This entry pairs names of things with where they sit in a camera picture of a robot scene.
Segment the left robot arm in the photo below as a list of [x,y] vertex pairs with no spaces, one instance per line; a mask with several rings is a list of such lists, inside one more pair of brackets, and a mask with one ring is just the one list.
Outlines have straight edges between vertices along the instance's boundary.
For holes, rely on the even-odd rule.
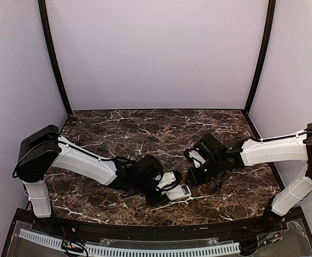
[[149,205],[163,202],[167,198],[165,190],[175,180],[173,172],[164,172],[153,156],[139,161],[104,158],[76,146],[59,135],[57,126],[48,125],[21,142],[12,175],[23,181],[39,225],[48,233],[60,229],[60,221],[52,215],[44,179],[50,167],[74,172],[115,190],[142,193]]

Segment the white remote control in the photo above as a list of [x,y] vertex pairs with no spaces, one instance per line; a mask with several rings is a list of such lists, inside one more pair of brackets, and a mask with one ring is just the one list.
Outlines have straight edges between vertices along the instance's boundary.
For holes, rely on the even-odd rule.
[[175,201],[191,196],[191,190],[188,185],[177,185],[174,189],[166,192],[166,196],[170,201]]

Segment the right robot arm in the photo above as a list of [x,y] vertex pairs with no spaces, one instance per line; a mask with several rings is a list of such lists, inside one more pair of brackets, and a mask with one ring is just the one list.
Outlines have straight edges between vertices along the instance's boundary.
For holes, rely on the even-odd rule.
[[312,123],[306,129],[273,138],[249,138],[224,145],[211,133],[184,151],[193,164],[187,180],[194,186],[206,184],[217,175],[259,164],[273,168],[281,162],[302,162],[299,173],[268,203],[258,228],[270,232],[295,205],[312,193]]

